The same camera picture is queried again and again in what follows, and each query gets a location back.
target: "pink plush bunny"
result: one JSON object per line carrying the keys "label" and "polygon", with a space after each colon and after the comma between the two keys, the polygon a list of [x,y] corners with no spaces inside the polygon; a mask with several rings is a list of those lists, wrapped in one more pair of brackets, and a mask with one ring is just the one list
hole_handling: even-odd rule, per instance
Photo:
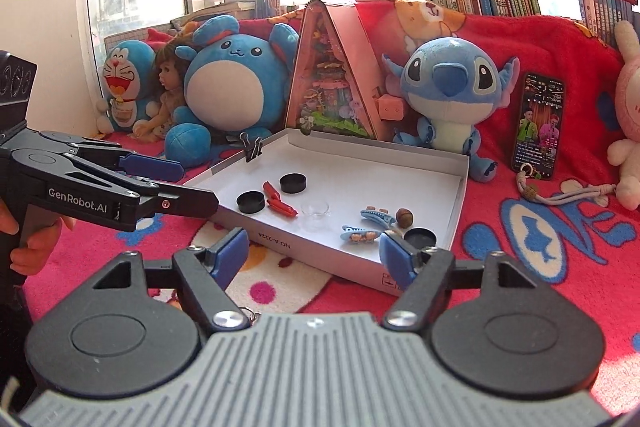
{"label": "pink plush bunny", "polygon": [[636,210],[640,205],[640,42],[630,22],[616,25],[616,42],[625,59],[616,83],[616,116],[626,138],[609,146],[607,159],[620,166],[618,201]]}

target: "red clip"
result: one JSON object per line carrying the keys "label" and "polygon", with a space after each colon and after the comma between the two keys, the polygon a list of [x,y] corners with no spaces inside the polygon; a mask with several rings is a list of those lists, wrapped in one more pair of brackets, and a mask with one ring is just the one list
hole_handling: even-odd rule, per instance
{"label": "red clip", "polygon": [[279,214],[287,217],[296,217],[298,215],[298,211],[289,206],[287,203],[282,203],[280,200],[275,200],[270,198],[267,200],[267,204],[271,207],[272,210],[275,210]]}
{"label": "red clip", "polygon": [[267,196],[270,200],[282,201],[280,193],[275,188],[273,188],[273,185],[271,185],[270,182],[264,182],[262,189],[267,193]]}

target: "black bottle cap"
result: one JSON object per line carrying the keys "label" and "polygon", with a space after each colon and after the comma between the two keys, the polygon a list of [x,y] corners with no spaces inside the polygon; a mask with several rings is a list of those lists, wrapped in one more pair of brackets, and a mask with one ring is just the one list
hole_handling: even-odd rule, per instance
{"label": "black bottle cap", "polygon": [[243,214],[255,214],[264,208],[264,194],[257,190],[243,192],[238,196],[236,203]]}
{"label": "black bottle cap", "polygon": [[285,174],[280,178],[280,188],[287,194],[298,194],[306,188],[306,176],[304,174]]}
{"label": "black bottle cap", "polygon": [[428,229],[407,230],[404,240],[418,250],[436,246],[436,235]]}

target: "gray ridged panel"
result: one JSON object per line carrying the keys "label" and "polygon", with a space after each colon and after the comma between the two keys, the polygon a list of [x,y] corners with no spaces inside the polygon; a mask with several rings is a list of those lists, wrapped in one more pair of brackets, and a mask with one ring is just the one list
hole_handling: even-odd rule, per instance
{"label": "gray ridged panel", "polygon": [[32,427],[594,427],[587,393],[537,403],[489,397],[446,373],[412,333],[369,314],[262,315],[217,333],[180,377],[141,396],[45,393]]}

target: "stitch's nose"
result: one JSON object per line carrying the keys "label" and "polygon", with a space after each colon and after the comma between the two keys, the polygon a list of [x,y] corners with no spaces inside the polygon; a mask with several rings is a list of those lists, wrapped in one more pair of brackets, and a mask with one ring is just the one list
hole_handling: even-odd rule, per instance
{"label": "stitch's nose", "polygon": [[469,76],[466,68],[457,62],[441,62],[433,67],[433,83],[444,96],[456,96],[465,90]]}

